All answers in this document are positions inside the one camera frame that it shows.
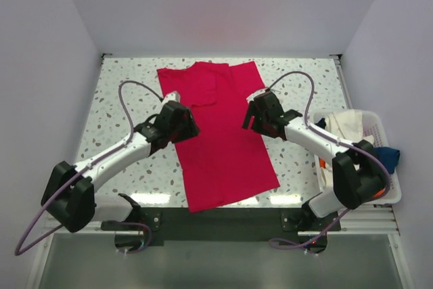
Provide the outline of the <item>red t shirt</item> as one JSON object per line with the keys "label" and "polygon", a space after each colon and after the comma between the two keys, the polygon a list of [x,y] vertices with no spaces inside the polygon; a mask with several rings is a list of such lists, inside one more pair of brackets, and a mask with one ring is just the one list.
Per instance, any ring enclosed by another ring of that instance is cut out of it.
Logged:
{"label": "red t shirt", "polygon": [[279,187],[261,135],[242,127],[248,96],[265,86],[254,62],[196,62],[157,73],[163,94],[177,91],[200,130],[197,137],[175,145],[190,212]]}

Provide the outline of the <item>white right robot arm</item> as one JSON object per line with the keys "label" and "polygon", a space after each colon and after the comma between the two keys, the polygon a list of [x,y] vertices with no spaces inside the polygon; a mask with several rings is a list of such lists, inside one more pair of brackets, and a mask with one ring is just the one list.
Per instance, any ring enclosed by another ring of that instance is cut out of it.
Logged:
{"label": "white right robot arm", "polygon": [[390,176],[371,143],[340,139],[316,127],[306,115],[285,111],[277,96],[266,89],[248,98],[244,129],[302,146],[332,168],[332,181],[321,193],[306,201],[295,218],[298,229],[340,209],[354,210],[379,198],[390,187]]}

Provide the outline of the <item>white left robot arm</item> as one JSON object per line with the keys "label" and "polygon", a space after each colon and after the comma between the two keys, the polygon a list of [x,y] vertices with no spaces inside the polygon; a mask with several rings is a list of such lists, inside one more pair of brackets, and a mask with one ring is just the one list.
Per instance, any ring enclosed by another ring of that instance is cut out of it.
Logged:
{"label": "white left robot arm", "polygon": [[126,194],[115,198],[97,195],[109,180],[139,160],[150,157],[169,143],[198,136],[200,130],[191,110],[170,100],[156,115],[133,128],[122,141],[76,164],[65,161],[51,172],[41,205],[69,232],[92,221],[138,223],[140,205]]}

